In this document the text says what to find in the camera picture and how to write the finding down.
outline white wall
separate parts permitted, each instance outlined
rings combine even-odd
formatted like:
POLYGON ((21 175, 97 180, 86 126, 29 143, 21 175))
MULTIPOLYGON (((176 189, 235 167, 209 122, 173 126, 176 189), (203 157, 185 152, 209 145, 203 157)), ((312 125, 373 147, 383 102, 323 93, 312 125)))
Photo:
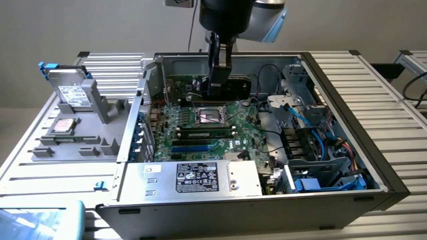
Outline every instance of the white wall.
MULTIPOLYGON (((391 61, 427 50, 425 0, 288 0, 277 41, 239 41, 240 51, 357 49, 391 61)), ((70 64, 80 51, 187 50, 192 9, 161 0, 5 0, 0 8, 0 107, 40 107, 52 89, 37 62, 70 64)), ((196 51, 204 31, 193 31, 196 51)))

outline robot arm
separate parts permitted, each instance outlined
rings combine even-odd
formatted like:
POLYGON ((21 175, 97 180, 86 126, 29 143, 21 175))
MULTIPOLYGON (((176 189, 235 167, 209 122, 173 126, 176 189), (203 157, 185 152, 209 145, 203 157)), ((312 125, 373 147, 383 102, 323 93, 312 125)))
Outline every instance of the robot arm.
POLYGON ((211 31, 207 94, 217 96, 232 71, 236 35, 248 29, 255 0, 200 0, 199 22, 211 31))
MULTIPOLYGON (((273 42, 283 24, 285 0, 200 0, 199 22, 208 41, 209 96, 221 94, 232 71, 236 38, 273 42)), ((167 6, 193 7, 193 0, 164 0, 167 6)))

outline blue latch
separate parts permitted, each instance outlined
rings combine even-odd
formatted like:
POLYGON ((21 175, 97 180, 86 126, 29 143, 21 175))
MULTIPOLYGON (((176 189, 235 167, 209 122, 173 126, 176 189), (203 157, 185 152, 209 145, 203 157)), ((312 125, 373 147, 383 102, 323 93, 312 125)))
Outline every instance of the blue latch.
POLYGON ((105 182, 104 181, 96 182, 93 185, 93 191, 104 191, 104 190, 107 190, 105 182))
POLYGON ((60 66, 60 65, 58 65, 57 63, 48 63, 48 64, 45 65, 45 63, 44 63, 42 61, 38 62, 38 70, 40 70, 41 75, 42 75, 42 77, 44 77, 44 79, 45 79, 46 81, 49 81, 49 78, 48 78, 48 74, 46 74, 45 69, 56 69, 58 66, 60 66))
POLYGON ((60 65, 57 63, 48 63, 44 66, 44 69, 56 69, 60 65))

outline capacitor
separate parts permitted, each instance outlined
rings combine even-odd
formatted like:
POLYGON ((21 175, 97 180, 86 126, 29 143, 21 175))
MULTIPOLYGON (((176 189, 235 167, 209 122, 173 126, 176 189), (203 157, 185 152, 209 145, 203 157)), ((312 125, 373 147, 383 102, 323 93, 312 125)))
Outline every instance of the capacitor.
POLYGON ((241 101, 241 106, 243 106, 243 107, 247 108, 249 105, 251 105, 251 103, 249 103, 248 101, 241 101))
POLYGON ((195 90, 196 92, 200 92, 200 82, 197 81, 196 85, 195 85, 195 90))

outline warning label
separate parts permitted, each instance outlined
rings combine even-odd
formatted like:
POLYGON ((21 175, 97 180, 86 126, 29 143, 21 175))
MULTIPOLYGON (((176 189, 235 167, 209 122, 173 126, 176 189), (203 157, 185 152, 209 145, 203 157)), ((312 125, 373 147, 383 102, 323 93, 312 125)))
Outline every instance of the warning label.
POLYGON ((72 107, 89 107, 88 96, 80 86, 58 86, 58 90, 72 107))
POLYGON ((176 192, 217 192, 219 170, 216 162, 179 163, 176 165, 176 192))

